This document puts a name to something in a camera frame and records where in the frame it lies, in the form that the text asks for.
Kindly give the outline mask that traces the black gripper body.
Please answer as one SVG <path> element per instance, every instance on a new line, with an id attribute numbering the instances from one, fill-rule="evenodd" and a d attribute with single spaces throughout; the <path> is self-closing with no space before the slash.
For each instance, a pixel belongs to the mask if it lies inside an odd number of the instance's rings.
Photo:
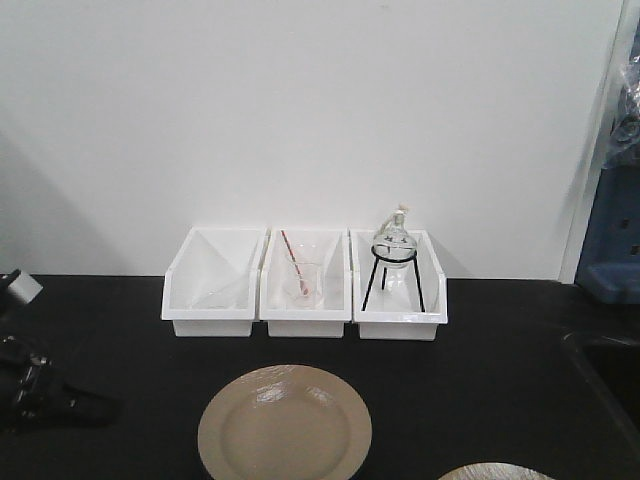
<path id="1" fill-rule="evenodd" d="M 116 399 L 69 384 L 48 353 L 15 335 L 1 337 L 1 431 L 97 428 L 118 420 Z"/>

